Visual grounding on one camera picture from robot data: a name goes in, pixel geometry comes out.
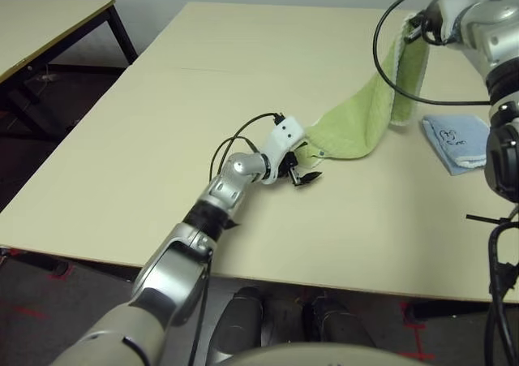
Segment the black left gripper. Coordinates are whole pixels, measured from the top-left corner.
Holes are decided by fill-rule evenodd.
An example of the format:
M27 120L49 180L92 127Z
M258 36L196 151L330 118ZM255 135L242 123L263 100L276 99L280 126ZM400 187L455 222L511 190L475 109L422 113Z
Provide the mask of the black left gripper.
M278 178L288 178L295 187L301 187L311 183L314 179L317 179L319 176L321 176L321 172L313 171L304 174L302 177L300 177L299 173L296 170L297 166L298 161L294 152L289 151L283 157L279 165Z

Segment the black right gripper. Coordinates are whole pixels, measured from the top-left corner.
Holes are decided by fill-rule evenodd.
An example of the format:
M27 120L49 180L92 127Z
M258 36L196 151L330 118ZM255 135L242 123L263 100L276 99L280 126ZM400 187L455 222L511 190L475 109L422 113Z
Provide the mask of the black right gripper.
M429 45L444 44L441 36L443 17L437 6L412 15L408 19L408 24L412 29L405 36L406 43L413 43L422 38Z

